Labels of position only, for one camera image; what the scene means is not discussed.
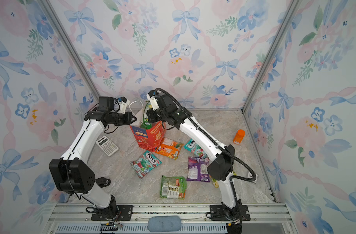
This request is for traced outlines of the orange snack packet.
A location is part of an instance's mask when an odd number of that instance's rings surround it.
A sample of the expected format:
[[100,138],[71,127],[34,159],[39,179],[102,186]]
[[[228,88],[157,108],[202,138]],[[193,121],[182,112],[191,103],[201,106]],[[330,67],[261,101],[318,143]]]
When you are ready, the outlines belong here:
[[183,144],[164,137],[156,149],[156,153],[174,160],[178,159]]

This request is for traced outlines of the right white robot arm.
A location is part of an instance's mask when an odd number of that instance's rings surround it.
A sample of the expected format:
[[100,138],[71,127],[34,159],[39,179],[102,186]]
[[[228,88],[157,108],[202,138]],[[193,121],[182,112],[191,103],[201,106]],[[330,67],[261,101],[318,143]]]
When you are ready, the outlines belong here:
[[233,176],[234,159],[229,156],[233,147],[225,146],[209,134],[195,119],[190,111],[183,107],[174,97],[155,90],[147,94],[152,109],[147,115],[152,120],[167,122],[194,140],[207,154],[211,161],[209,174],[219,181],[222,204],[228,209],[236,207],[236,192],[230,182]]

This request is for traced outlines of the teal Fox's candy bag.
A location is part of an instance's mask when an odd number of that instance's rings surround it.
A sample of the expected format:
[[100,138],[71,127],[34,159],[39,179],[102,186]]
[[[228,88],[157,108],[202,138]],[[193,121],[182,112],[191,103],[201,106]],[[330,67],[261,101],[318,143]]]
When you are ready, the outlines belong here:
[[207,158],[207,154],[204,150],[193,140],[190,139],[184,146],[184,148],[194,154],[195,157],[205,159]]

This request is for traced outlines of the green candy bag label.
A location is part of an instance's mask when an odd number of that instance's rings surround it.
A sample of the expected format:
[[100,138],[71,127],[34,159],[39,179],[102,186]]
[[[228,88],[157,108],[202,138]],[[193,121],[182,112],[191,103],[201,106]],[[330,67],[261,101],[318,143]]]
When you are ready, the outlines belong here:
[[143,116],[142,116],[142,121],[141,121],[141,125],[140,125],[140,127],[143,128],[143,129],[149,130],[153,126],[153,124],[151,124],[149,122],[149,117],[147,115],[148,110],[151,109],[151,108],[152,108],[151,103],[149,101],[147,101],[146,104],[145,104],[145,108],[143,110]]

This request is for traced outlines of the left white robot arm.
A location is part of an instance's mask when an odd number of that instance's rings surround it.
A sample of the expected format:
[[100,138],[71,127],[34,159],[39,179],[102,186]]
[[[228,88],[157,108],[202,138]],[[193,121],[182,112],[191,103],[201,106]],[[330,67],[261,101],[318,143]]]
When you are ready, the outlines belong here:
[[137,121],[132,112],[90,111],[86,114],[82,128],[69,149],[49,163],[49,170],[56,188],[67,194],[75,194],[96,208],[115,210],[117,203],[113,195],[106,193],[96,182],[95,173],[88,167],[92,150],[107,126],[131,125]]

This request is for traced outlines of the red paper gift bag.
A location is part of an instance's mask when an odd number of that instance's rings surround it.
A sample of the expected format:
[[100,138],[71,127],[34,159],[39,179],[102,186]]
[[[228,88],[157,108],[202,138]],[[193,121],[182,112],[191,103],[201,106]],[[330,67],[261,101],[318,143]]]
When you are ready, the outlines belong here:
[[146,102],[143,103],[143,108],[137,114],[137,121],[130,125],[130,129],[135,137],[135,140],[140,148],[148,150],[150,152],[155,152],[157,147],[160,145],[161,140],[164,138],[166,130],[164,129],[165,124],[162,121],[152,123],[151,129],[143,129],[140,127],[143,110],[145,108]]

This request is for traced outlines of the purple candy bag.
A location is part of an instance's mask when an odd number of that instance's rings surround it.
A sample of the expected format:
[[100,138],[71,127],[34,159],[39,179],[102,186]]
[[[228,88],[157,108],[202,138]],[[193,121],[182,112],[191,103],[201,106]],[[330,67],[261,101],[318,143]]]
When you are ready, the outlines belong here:
[[209,163],[208,158],[189,157],[187,181],[210,182],[210,176],[207,171]]

